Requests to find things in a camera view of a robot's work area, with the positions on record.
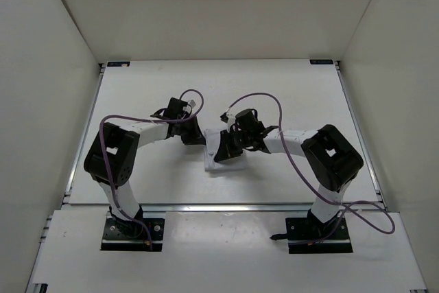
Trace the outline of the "white skirt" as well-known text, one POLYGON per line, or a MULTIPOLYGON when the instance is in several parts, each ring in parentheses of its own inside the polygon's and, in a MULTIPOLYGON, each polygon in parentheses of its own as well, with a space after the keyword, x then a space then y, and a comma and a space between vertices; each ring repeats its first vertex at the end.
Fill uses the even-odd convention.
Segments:
POLYGON ((236 153, 233 139, 227 129, 208 128, 204 132, 204 170, 206 172, 230 172, 244 170, 248 159, 236 153))

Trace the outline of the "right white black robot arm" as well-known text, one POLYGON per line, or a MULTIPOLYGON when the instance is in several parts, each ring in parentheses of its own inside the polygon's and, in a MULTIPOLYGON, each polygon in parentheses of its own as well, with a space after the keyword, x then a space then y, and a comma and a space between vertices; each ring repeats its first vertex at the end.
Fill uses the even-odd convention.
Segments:
POLYGON ((218 169, 244 152, 301 156, 308 161, 319 182, 318 195, 307 214, 307 229, 323 238, 335 228, 344 193, 364 166, 359 152, 333 125, 319 130, 281 130, 264 126, 255 109, 236 115, 225 112, 226 128, 206 135, 206 169, 218 169))

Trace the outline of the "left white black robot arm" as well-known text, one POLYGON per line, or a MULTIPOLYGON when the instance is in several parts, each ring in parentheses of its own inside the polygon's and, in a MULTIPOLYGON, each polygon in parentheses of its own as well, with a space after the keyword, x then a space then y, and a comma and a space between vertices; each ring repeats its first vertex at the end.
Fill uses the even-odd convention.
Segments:
POLYGON ((103 119, 86 155, 84 170, 104 191, 116 228, 130 239, 147 237, 150 230, 143 221, 143 210, 136 201, 129 180, 137 150, 151 143, 178 136, 185 145, 204 145, 193 100, 171 98, 167 107, 151 117, 118 126, 103 119))

